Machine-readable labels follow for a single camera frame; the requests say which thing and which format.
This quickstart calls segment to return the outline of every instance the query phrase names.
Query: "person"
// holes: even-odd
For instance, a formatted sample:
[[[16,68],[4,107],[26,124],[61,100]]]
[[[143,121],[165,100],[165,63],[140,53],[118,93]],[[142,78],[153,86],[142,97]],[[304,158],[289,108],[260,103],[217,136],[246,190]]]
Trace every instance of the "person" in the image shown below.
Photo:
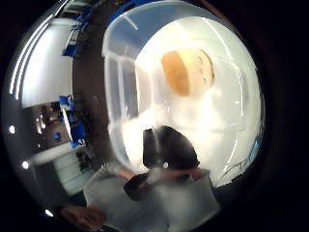
[[[98,231],[103,225],[118,231],[168,231],[169,223],[154,197],[132,201],[124,185],[135,174],[117,161],[105,163],[84,187],[86,207],[62,205],[55,215],[83,231]]]
[[[155,194],[168,217],[169,231],[189,231],[220,210],[210,172],[200,168],[190,141],[166,126],[144,130],[143,163],[150,171],[135,175],[125,185],[134,201]]]

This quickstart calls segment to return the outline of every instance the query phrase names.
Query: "wall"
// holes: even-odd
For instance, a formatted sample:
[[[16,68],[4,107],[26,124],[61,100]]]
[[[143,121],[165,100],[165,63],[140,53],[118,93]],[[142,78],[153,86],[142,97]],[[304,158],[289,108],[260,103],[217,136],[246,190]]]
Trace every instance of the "wall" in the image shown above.
[[[36,44],[24,73],[22,107],[56,102],[72,93],[72,58],[62,56],[72,19],[54,19]]]

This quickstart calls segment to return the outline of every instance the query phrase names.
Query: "table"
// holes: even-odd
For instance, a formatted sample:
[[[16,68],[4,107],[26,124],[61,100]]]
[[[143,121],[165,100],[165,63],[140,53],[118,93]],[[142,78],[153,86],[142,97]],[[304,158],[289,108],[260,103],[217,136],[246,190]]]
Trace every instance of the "table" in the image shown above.
[[[65,108],[62,108],[62,114],[64,116],[64,123],[65,123],[67,133],[69,135],[70,140],[72,140],[71,135],[70,135],[70,122],[69,122],[68,114]]]

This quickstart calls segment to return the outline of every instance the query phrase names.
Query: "black background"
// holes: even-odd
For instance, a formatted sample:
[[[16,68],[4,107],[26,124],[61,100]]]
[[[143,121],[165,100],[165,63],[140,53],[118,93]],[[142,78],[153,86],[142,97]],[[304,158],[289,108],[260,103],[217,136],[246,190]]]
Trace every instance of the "black background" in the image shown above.
[[[1,83],[21,37],[55,2],[1,2]],[[257,59],[267,124],[249,187],[198,231],[308,231],[308,14],[301,1],[210,2],[236,25]],[[0,230],[69,231],[46,217],[23,188],[0,141]]]

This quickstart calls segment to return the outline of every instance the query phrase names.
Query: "brown food item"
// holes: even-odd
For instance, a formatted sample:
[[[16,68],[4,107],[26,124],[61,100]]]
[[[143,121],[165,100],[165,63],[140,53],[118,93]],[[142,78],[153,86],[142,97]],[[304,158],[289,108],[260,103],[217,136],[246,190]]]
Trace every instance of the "brown food item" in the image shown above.
[[[181,96],[201,96],[213,84],[211,58],[200,49],[167,52],[161,64],[171,90]]]
[[[180,54],[176,51],[165,53],[161,59],[161,64],[171,89],[179,95],[188,96],[188,73]]]

